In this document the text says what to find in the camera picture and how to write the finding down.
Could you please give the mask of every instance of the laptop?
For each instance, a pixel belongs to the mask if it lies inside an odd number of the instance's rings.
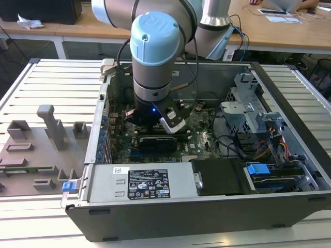
[[[262,2],[262,8],[295,13],[301,2],[302,0],[264,0]]]

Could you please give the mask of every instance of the light blue robot joint cap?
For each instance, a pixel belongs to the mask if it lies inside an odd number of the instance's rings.
[[[197,16],[197,22],[202,19],[202,1],[201,0],[188,0],[189,4],[193,7],[195,15]]]
[[[166,13],[148,12],[138,16],[132,24],[131,53],[145,66],[160,66],[171,60],[179,42],[178,23]]]

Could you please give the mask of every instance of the person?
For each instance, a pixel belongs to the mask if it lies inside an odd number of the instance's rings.
[[[250,4],[256,5],[263,0],[248,0]],[[314,9],[318,6],[319,0],[303,0],[298,9]]]

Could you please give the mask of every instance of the warning label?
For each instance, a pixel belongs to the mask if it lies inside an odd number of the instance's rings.
[[[128,188],[130,200],[170,198],[168,170],[129,170]]]

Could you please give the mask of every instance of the robotic arm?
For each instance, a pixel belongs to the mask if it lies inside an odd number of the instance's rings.
[[[233,30],[230,0],[205,0],[203,5],[201,0],[92,0],[99,21],[131,30],[135,109],[127,113],[129,121],[141,126],[160,120],[167,133],[185,125],[190,110],[178,108],[169,96],[176,58],[187,44],[185,49],[196,53],[191,50],[197,42],[203,47],[199,55],[218,59],[227,44],[224,36]]]

